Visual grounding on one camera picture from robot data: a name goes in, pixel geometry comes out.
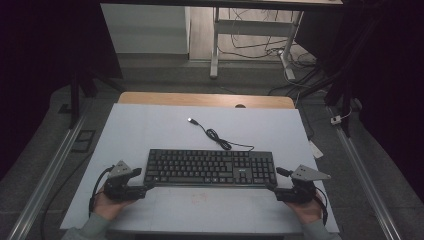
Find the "white cabinet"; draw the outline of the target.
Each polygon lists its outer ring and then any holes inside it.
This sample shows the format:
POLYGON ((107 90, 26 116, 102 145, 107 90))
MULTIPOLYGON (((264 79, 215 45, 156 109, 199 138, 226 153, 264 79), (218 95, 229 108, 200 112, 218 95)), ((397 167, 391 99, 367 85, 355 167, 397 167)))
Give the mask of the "white cabinet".
POLYGON ((101 9, 117 53, 189 53, 189 7, 102 4, 101 9))

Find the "person's left hand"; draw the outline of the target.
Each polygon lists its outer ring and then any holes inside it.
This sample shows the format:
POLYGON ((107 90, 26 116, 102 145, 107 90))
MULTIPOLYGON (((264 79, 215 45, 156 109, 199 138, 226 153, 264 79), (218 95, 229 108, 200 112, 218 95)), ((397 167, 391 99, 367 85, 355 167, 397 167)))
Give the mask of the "person's left hand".
POLYGON ((132 204, 132 201, 114 201, 109 199, 103 191, 95 195, 93 212, 106 220, 114 220, 125 207, 132 204))

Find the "white paper tag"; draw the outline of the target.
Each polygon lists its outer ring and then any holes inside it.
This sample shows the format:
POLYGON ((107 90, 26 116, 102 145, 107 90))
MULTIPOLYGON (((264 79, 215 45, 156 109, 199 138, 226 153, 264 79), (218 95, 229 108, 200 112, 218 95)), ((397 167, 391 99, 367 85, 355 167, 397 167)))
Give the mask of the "white paper tag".
POLYGON ((315 159, 319 159, 324 156, 322 151, 312 141, 309 142, 309 145, 315 159))

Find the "aluminium rail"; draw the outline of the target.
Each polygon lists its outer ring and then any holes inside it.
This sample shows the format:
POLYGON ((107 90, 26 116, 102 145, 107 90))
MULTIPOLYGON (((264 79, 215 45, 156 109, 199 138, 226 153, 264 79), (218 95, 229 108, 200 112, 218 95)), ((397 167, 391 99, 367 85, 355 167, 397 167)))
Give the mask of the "aluminium rail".
POLYGON ((387 240, 402 240, 401 234, 382 198, 380 197, 374 182, 372 181, 363 161, 360 157, 352 140, 346 136, 340 127, 336 127, 337 135, 345 149, 351 162, 352 168, 356 173, 365 195, 375 212, 376 218, 382 228, 387 240))
POLYGON ((66 131, 6 240, 25 240, 85 120, 86 114, 81 114, 72 127, 66 131))

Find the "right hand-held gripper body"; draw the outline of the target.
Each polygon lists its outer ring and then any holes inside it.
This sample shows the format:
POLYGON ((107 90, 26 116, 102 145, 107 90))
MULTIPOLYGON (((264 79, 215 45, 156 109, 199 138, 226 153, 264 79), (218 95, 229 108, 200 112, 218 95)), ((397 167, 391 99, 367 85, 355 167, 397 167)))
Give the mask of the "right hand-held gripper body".
POLYGON ((293 186, 291 188, 276 188, 278 201, 288 203, 309 203, 316 195, 315 181, 329 180, 329 174, 320 172, 310 167, 300 165, 291 175, 293 186))

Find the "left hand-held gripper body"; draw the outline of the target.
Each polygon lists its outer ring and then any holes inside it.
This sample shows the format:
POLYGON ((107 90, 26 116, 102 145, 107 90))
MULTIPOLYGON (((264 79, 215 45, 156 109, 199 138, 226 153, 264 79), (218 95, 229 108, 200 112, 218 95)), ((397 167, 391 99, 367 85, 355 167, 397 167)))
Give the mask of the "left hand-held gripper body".
POLYGON ((123 160, 120 160, 111 170, 104 186, 104 194, 111 200, 132 201, 143 199, 144 186, 129 186, 132 170, 123 160))

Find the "black metal stand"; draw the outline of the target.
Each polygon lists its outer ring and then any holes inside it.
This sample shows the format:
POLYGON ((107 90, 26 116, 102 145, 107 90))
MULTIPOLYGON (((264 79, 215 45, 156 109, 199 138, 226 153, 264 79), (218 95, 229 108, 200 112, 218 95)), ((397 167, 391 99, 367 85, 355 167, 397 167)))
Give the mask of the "black metal stand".
POLYGON ((98 89, 95 86, 94 80, 98 79, 111 88, 115 89, 119 93, 126 91, 126 88, 112 78, 107 77, 104 74, 101 74, 99 71, 94 70, 93 68, 79 68, 77 69, 73 76, 71 77, 70 82, 70 92, 71 92, 71 122, 69 125, 70 129, 73 129, 77 121, 82 116, 80 111, 80 95, 79 90, 82 90, 84 95, 88 98, 94 98, 97 96, 98 89))
POLYGON ((327 106, 335 106, 341 101, 341 129, 347 137, 350 136, 349 116, 351 114, 351 83, 351 77, 338 76, 324 98, 324 102, 327 106))

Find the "wooden table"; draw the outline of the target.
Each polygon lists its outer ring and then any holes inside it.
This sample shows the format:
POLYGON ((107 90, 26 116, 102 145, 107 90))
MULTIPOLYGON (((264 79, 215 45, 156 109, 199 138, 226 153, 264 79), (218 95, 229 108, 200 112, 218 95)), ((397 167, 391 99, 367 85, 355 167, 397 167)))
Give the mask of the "wooden table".
POLYGON ((120 95, 121 104, 154 104, 173 106, 208 106, 294 109, 294 102, 289 97, 195 94, 195 93, 159 93, 159 92, 124 92, 120 95))

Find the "white desk frame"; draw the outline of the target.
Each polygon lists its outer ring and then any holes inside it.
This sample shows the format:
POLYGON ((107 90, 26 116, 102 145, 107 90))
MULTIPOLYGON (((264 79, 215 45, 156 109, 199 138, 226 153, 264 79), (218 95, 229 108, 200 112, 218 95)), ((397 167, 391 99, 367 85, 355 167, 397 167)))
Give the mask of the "white desk frame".
POLYGON ((218 77, 218 40, 220 35, 242 35, 242 36, 265 36, 265 37, 283 37, 285 45, 283 50, 277 51, 283 69, 284 77, 287 80, 294 80, 295 75, 289 63, 289 54, 293 45, 300 21, 302 11, 294 11, 293 19, 289 22, 253 21, 242 20, 239 14, 234 19, 221 19, 220 8, 214 8, 213 14, 213 47, 211 52, 210 78, 218 77))

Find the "black floor plate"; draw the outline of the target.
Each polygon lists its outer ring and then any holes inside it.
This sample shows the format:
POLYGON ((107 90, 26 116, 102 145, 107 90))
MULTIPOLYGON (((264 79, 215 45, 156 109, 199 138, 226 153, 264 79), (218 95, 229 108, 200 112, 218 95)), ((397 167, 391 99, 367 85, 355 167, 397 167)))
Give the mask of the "black floor plate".
POLYGON ((76 153, 87 153, 94 140, 95 130, 81 130, 75 139, 71 151, 76 153))

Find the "person's right hand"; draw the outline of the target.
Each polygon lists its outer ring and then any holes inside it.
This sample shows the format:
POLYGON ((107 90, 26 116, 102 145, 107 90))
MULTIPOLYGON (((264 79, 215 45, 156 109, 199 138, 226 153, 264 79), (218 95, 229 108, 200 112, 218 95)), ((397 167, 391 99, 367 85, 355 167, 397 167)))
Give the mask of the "person's right hand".
POLYGON ((322 197, 319 193, 316 193, 316 198, 318 201, 312 200, 304 204, 287 203, 287 206, 294 211, 301 224, 310 224, 321 220, 323 216, 321 208, 322 197))

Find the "black computer keyboard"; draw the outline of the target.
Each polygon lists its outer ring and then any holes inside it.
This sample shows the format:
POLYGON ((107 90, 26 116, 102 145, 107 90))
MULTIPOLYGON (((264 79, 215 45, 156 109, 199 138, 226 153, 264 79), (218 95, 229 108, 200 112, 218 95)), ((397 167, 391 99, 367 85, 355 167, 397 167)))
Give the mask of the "black computer keyboard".
POLYGON ((277 184, 273 154, 263 151, 151 149, 145 183, 253 187, 277 184))

